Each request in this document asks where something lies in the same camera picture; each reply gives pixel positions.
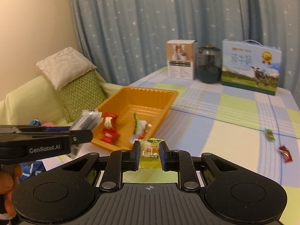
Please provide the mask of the person's left hand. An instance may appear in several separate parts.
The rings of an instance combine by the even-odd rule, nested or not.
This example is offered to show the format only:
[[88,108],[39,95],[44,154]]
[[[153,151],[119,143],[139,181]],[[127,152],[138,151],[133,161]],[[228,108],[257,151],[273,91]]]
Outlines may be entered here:
[[17,164],[14,168],[13,175],[1,171],[1,219],[16,216],[15,208],[12,203],[12,193],[19,184],[18,178],[22,176],[22,167]]

